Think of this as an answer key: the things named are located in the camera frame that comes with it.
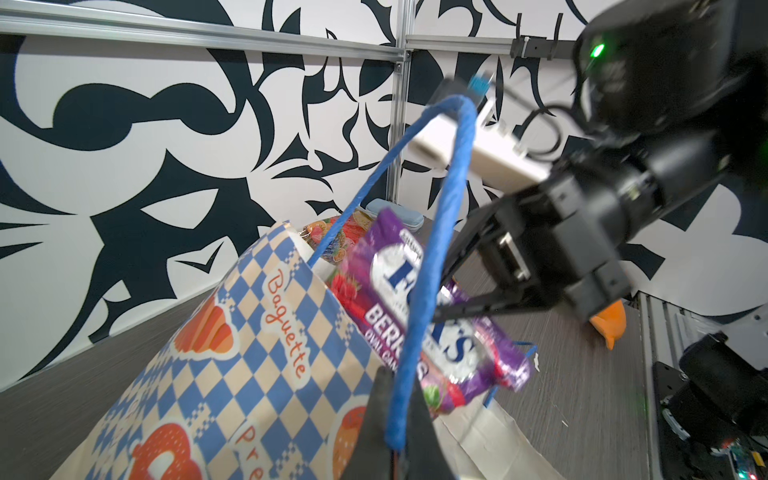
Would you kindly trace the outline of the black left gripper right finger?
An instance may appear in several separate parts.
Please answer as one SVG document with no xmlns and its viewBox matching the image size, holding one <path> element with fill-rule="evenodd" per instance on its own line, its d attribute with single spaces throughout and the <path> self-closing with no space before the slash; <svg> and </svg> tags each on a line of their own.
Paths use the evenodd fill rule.
<svg viewBox="0 0 768 480">
<path fill-rule="evenodd" d="M 455 479 L 418 382 L 405 394 L 398 380 L 398 478 Z"/>
</svg>

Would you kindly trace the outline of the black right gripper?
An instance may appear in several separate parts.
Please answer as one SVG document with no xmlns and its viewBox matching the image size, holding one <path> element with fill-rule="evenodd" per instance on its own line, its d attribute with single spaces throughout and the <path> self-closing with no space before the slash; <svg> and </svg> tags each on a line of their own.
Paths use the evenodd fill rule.
<svg viewBox="0 0 768 480">
<path fill-rule="evenodd" d="M 730 149 L 716 129 L 687 128 L 560 162 L 537 186 L 474 210 L 442 279 L 477 253 L 495 289 L 436 309 L 436 323 L 561 306 L 587 320 L 627 295 L 620 245 L 717 180 Z"/>
</svg>

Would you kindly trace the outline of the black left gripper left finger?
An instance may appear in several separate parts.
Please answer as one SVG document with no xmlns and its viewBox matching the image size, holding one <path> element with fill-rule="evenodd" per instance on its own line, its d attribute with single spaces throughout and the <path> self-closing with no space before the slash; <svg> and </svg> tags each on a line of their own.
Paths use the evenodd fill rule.
<svg viewBox="0 0 768 480">
<path fill-rule="evenodd" d="M 341 480 L 390 480 L 395 475 L 393 452 L 385 440 L 394 372 L 379 367 L 366 405 L 356 446 Z"/>
</svg>

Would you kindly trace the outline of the checkered paper bag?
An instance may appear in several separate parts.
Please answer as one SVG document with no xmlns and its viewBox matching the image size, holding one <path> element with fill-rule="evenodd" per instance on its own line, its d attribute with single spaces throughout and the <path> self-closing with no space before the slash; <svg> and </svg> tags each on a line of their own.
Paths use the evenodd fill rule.
<svg viewBox="0 0 768 480">
<path fill-rule="evenodd" d="M 394 372 L 385 440 L 398 478 L 398 380 L 418 382 L 436 309 L 476 108 L 454 95 L 427 108 L 418 134 L 453 112 L 453 167 L 417 277 L 403 367 L 386 367 L 288 224 L 273 227 L 149 362 L 56 471 L 59 479 L 340 479 L 379 367 Z"/>
</svg>

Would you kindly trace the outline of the purple candy bag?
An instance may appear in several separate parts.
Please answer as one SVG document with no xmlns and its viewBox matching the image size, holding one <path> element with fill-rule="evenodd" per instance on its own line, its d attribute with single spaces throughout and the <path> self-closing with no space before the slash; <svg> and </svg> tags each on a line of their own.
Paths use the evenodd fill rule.
<svg viewBox="0 0 768 480">
<path fill-rule="evenodd" d="M 420 242 L 385 209 L 348 249 L 330 280 L 364 339 L 392 370 L 400 364 L 422 258 Z M 488 317 L 429 324 L 417 378 L 430 413 L 448 414 L 495 387 L 522 389 L 534 373 L 524 346 Z"/>
</svg>

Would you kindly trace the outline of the gold fruit gummy bag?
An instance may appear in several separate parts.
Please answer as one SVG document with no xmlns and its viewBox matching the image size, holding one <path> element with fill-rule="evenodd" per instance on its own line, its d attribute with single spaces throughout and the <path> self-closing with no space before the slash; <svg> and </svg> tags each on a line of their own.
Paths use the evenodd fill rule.
<svg viewBox="0 0 768 480">
<path fill-rule="evenodd" d="M 300 231 L 301 238 L 312 248 L 316 249 L 323 237 L 332 229 L 339 216 L 314 221 Z M 332 265 L 338 265 L 348 251 L 370 230 L 374 218 L 361 208 L 346 220 L 322 254 L 322 259 Z"/>
</svg>

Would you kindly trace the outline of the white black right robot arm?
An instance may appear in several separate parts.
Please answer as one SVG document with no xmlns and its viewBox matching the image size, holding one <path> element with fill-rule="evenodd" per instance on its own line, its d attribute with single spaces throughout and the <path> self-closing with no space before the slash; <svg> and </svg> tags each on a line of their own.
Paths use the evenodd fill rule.
<svg viewBox="0 0 768 480">
<path fill-rule="evenodd" d="M 437 308 L 437 323 L 546 310 L 585 320 L 626 295 L 618 250 L 736 172 L 767 185 L 767 5 L 623 1 L 572 50 L 565 108 L 592 145 L 551 176 L 472 212 L 443 268 L 478 253 L 495 289 Z"/>
</svg>

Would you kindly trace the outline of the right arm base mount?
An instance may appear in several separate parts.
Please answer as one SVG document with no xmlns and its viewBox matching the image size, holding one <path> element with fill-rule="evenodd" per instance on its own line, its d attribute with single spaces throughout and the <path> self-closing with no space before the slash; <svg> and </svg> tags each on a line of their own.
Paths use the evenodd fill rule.
<svg viewBox="0 0 768 480">
<path fill-rule="evenodd" d="M 688 346 L 677 366 L 651 366 L 656 479 L 765 479 L 767 370 L 723 332 Z"/>
</svg>

